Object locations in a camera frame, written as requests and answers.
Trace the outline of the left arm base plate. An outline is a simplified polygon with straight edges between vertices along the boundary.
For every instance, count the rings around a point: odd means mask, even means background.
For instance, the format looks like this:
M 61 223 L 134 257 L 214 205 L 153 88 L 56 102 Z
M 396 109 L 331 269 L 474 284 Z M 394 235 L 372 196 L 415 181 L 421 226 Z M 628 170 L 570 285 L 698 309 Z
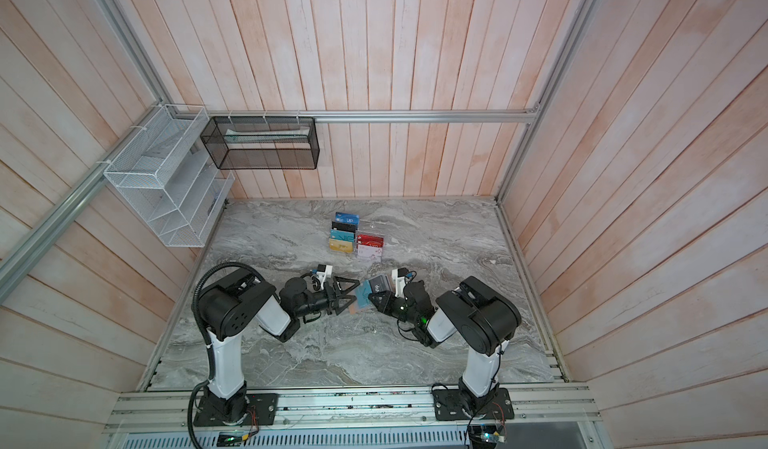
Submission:
M 214 426 L 269 426 L 274 423 L 278 408 L 277 393 L 235 394 L 230 399 L 220 398 L 205 391 L 199 411 L 192 419 L 195 427 Z

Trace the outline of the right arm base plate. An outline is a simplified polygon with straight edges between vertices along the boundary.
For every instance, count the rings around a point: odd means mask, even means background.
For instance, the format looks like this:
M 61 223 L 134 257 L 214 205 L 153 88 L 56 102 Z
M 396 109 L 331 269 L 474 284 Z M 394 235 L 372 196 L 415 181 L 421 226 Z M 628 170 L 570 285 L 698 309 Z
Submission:
M 512 420 L 514 409 L 507 389 L 497 386 L 476 397 L 468 389 L 435 387 L 431 390 L 435 418 L 438 421 Z

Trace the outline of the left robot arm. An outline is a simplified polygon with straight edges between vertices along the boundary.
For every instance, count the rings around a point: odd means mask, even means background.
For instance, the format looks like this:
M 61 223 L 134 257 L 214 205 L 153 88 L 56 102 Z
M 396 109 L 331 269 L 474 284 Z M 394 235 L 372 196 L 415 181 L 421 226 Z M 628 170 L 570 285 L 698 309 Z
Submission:
M 322 314 L 338 315 L 356 301 L 360 286 L 338 276 L 330 265 L 319 265 L 289 279 L 277 289 L 255 268 L 238 261 L 218 264 L 198 281 L 191 310 L 200 330 L 209 364 L 202 385 L 202 407 L 227 424 L 247 411 L 247 383 L 242 372 L 242 332 L 252 322 L 285 342 L 303 324 Z

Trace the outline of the dark card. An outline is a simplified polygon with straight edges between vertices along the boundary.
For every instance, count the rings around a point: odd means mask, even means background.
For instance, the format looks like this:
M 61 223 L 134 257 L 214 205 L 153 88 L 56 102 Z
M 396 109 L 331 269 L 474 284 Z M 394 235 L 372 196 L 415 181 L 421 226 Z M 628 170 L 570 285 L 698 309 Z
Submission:
M 391 292 L 390 277 L 386 274 L 377 275 L 368 280 L 372 293 Z

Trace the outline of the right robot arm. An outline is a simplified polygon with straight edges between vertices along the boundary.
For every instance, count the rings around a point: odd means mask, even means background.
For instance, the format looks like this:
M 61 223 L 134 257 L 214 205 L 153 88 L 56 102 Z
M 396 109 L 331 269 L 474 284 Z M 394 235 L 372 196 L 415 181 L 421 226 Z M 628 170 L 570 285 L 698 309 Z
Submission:
M 469 347 L 467 363 L 458 387 L 433 385 L 433 401 L 439 420 L 470 420 L 496 409 L 500 416 L 512 416 L 499 396 L 498 374 L 504 353 L 518 326 L 519 309 L 506 297 L 474 276 L 433 301 L 422 280 L 408 281 L 398 296 L 376 291 L 368 295 L 378 312 L 394 318 L 401 336 L 434 348 L 451 336 L 460 335 Z

